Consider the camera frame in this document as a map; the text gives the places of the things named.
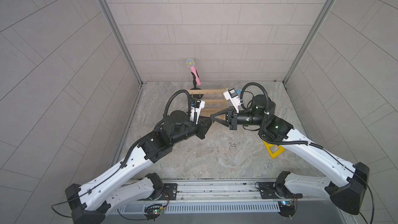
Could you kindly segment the wooden jewelry display stand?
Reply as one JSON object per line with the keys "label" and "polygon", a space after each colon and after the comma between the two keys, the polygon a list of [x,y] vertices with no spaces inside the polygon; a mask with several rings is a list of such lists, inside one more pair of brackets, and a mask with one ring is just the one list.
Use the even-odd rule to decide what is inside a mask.
{"label": "wooden jewelry display stand", "polygon": [[[193,98],[192,97],[193,94],[204,95],[200,100],[205,101],[205,107],[201,110],[200,116],[206,116],[206,117],[210,117],[211,114],[223,110],[227,107],[227,101],[223,96],[224,91],[226,91],[226,89],[206,89],[206,90],[188,89],[188,92],[191,95],[191,99]],[[191,112],[191,107],[190,110],[188,111],[189,120],[190,120],[190,112]]]}

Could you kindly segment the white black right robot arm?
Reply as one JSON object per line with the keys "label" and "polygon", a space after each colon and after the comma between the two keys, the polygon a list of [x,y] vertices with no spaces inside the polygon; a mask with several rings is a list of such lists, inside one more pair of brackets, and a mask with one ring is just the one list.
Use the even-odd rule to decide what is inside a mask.
{"label": "white black right robot arm", "polygon": [[323,173],[322,177],[301,176],[283,171],[273,186],[259,186],[263,192],[275,191],[282,199],[281,205],[289,204],[282,216],[291,217],[297,208],[300,194],[329,199],[340,210],[359,215],[366,192],[370,192],[370,168],[358,162],[353,164],[337,157],[309,138],[286,120],[275,115],[276,104],[270,99],[265,88],[250,82],[243,89],[229,89],[224,97],[232,106],[210,116],[231,130],[237,127],[256,125],[256,132],[264,144],[278,146],[292,151]]}

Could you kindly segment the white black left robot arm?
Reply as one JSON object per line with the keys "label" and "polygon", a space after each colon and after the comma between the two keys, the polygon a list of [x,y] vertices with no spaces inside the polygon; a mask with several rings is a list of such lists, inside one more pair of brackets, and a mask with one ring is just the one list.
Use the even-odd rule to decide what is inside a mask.
{"label": "white black left robot arm", "polygon": [[178,90],[166,103],[162,120],[129,148],[123,160],[88,183],[67,187],[66,203],[73,223],[100,224],[130,202],[157,199],[164,188],[157,173],[126,183],[171,153],[177,143],[192,136],[204,139],[212,125],[209,117],[200,115],[204,106],[205,101],[193,98],[188,90]]}

